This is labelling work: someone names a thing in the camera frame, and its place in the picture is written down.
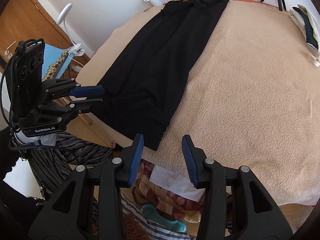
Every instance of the white paper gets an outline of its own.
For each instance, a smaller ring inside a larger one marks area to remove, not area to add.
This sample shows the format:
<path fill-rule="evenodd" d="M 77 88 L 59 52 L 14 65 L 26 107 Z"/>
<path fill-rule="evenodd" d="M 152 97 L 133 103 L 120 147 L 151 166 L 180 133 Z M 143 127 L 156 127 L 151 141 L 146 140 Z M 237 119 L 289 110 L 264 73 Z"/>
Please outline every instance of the white paper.
<path fill-rule="evenodd" d="M 199 202 L 205 191 L 204 188 L 196 189 L 189 179 L 157 165 L 153 168 L 149 181 L 181 197 L 196 202 Z"/>

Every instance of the bed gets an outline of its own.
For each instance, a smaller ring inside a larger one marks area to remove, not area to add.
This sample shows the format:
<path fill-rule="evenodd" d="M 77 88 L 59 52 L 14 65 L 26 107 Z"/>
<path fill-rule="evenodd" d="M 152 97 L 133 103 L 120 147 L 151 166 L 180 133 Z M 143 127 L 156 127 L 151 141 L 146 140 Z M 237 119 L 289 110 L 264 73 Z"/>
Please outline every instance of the bed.
<path fill-rule="evenodd" d="M 79 73 L 96 85 L 134 35 L 163 7 L 116 29 Z M 158 150 L 143 158 L 188 177 L 181 138 L 224 166 L 249 166 L 278 205 L 315 205 L 320 197 L 319 69 L 285 12 L 231 0 L 189 73 L 182 101 Z M 131 140 L 89 117 L 122 147 Z"/>

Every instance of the metal screw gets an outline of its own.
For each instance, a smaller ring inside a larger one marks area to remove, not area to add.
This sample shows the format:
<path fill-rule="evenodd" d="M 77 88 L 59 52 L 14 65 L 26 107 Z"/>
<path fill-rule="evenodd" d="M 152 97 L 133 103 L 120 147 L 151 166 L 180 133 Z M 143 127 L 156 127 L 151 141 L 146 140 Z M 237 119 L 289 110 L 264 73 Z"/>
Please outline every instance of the metal screw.
<path fill-rule="evenodd" d="M 241 166 L 241 171 L 243 171 L 243 172 L 249 172 L 249 167 L 248 166 Z"/>
<path fill-rule="evenodd" d="M 81 171 L 84 171 L 85 170 L 85 167 L 83 165 L 79 165 L 76 167 L 76 171 L 78 172 L 81 172 Z"/>
<path fill-rule="evenodd" d="M 212 158 L 206 158 L 204 161 L 207 164 L 214 164 L 214 159 L 212 159 Z"/>
<path fill-rule="evenodd" d="M 117 158 L 114 158 L 114 159 L 112 160 L 112 162 L 113 162 L 114 164 L 119 164 L 119 163 L 122 162 L 122 159 L 117 157 Z"/>

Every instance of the wooden door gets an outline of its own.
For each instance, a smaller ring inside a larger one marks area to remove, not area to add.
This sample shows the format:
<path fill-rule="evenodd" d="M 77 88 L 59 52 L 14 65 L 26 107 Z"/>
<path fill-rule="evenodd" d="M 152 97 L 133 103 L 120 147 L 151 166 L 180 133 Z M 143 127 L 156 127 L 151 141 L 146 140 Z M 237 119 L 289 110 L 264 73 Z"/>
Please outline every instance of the wooden door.
<path fill-rule="evenodd" d="M 14 41 L 16 43 L 9 49 L 14 53 L 19 41 L 43 38 L 44 42 L 59 49 L 72 46 L 52 23 L 41 13 L 32 0 L 10 0 L 0 16 L 0 56 L 7 62 L 5 51 Z M 76 57 L 85 65 L 87 56 Z"/>

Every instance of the white desk lamp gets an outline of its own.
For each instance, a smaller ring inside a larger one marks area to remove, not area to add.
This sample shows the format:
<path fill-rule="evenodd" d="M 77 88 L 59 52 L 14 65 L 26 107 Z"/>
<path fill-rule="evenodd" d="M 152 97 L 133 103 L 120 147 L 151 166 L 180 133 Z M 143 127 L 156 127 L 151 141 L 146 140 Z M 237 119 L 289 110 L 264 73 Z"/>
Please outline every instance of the white desk lamp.
<path fill-rule="evenodd" d="M 69 54 L 73 53 L 75 56 L 82 56 L 84 54 L 84 49 L 81 48 L 81 43 L 75 44 L 75 42 L 70 37 L 70 34 L 69 34 L 67 27 L 66 27 L 65 18 L 67 16 L 67 14 L 69 13 L 69 11 L 71 10 L 71 8 L 72 8 L 72 3 L 68 3 L 65 6 L 65 8 L 61 11 L 61 13 L 58 16 L 57 24 L 60 25 L 61 23 L 63 23 L 63 26 L 67 32 L 67 35 L 73 44 L 73 47 L 70 48 Z"/>

